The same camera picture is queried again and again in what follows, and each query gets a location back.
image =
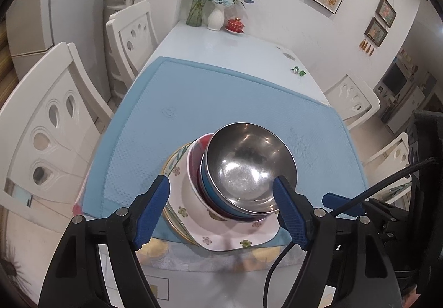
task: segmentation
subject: television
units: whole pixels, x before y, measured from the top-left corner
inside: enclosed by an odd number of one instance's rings
[[[397,96],[403,86],[406,84],[407,79],[396,63],[393,63],[388,69],[388,72],[382,79],[386,87],[392,92],[394,96]]]

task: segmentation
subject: green glass vase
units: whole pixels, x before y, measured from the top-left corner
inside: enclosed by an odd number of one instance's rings
[[[207,0],[192,0],[191,10],[189,11],[186,24],[192,27],[200,27],[202,25],[203,7]]]

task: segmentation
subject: metal screw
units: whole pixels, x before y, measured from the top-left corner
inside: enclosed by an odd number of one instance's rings
[[[321,208],[315,208],[314,214],[317,217],[324,217],[326,215],[326,212],[323,209],[321,209]]]
[[[363,224],[368,224],[371,220],[365,215],[361,215],[359,221],[362,222]]]
[[[73,217],[71,219],[71,222],[74,223],[74,224],[79,224],[82,220],[83,220],[83,216],[82,215],[76,215],[75,217]]]
[[[128,212],[129,212],[128,208],[126,208],[126,207],[122,207],[122,208],[117,209],[116,214],[117,214],[119,217],[123,217],[123,216],[127,215]]]

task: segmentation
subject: blue table mat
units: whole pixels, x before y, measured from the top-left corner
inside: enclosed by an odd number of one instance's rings
[[[297,164],[296,191],[314,207],[323,206],[328,192],[351,198],[367,189],[349,132],[332,107],[237,71],[159,57],[136,79],[102,137],[83,211],[102,218],[129,206],[178,147],[240,121],[267,128],[287,145]],[[153,237],[184,242],[163,217]],[[289,241],[280,230],[265,246]]]

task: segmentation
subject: white ceramic vase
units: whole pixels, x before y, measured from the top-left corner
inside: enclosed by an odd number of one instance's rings
[[[211,31],[220,31],[225,24],[225,8],[224,4],[215,4],[215,8],[208,17],[208,29]]]

